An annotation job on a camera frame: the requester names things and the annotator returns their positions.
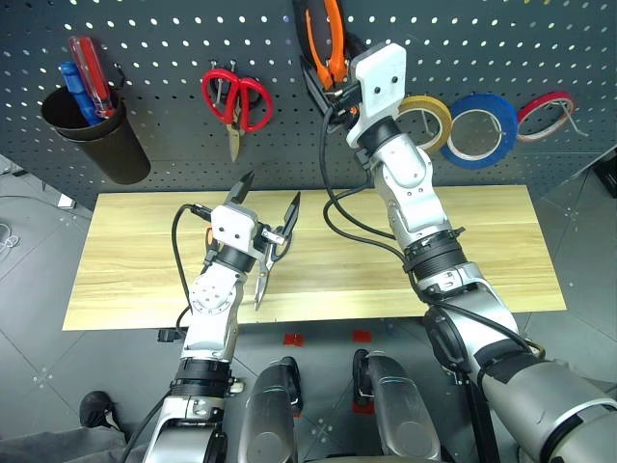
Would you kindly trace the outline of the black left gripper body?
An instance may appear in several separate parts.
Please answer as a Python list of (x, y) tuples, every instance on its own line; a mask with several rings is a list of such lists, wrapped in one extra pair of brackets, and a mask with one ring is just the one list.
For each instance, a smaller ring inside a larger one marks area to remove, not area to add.
[(277, 229), (260, 225), (256, 214), (241, 204), (225, 203), (225, 208), (225, 244), (236, 250), (255, 251), (258, 236), (274, 246), (288, 239), (282, 236), (283, 225)]

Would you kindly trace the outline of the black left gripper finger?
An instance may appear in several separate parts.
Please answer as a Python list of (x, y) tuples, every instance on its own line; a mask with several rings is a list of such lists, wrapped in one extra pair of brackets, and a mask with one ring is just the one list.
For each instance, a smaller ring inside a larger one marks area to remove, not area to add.
[(284, 223), (282, 227), (282, 236), (288, 238), (292, 233), (297, 223), (301, 202), (301, 193), (297, 192), (284, 215)]
[(226, 204), (242, 204), (248, 193), (251, 190), (253, 181), (255, 179), (255, 172), (249, 171), (242, 176), (229, 190), (226, 196)]

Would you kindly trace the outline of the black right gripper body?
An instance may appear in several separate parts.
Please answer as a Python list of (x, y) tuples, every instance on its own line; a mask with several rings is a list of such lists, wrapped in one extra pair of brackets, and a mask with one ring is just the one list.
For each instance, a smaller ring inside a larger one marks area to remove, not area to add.
[(344, 57), (349, 61), (361, 57), (361, 55), (367, 50), (367, 45), (355, 34), (346, 31), (344, 33)]

